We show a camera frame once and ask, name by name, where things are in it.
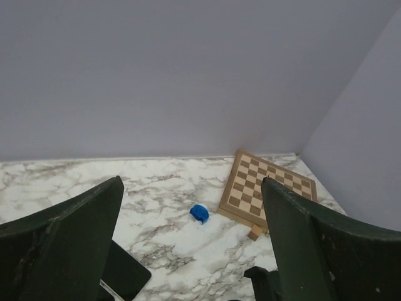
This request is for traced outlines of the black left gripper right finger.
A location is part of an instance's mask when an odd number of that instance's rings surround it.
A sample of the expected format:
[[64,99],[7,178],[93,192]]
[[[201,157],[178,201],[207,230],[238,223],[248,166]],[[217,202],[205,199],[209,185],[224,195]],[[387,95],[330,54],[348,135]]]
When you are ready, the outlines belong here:
[[400,300],[400,232],[261,184],[285,300]]

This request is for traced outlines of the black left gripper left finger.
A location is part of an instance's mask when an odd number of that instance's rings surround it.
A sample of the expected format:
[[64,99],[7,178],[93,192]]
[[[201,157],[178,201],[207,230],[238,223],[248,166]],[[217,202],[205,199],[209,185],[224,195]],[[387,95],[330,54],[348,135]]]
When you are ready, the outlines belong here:
[[1,300],[95,300],[122,203],[118,176],[1,225]]

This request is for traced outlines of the dark blue phone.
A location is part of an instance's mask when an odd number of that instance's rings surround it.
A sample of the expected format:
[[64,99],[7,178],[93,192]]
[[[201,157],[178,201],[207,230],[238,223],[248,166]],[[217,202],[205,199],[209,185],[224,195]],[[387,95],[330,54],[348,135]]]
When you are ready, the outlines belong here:
[[96,300],[134,300],[152,274],[112,241]]

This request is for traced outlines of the black round-base phone stand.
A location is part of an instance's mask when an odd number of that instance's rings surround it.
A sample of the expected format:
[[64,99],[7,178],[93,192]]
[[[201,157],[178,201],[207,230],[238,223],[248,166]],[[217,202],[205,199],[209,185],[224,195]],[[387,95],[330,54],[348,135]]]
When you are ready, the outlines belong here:
[[256,301],[284,300],[279,272],[267,271],[261,267],[251,267],[244,272],[244,277],[252,282]]

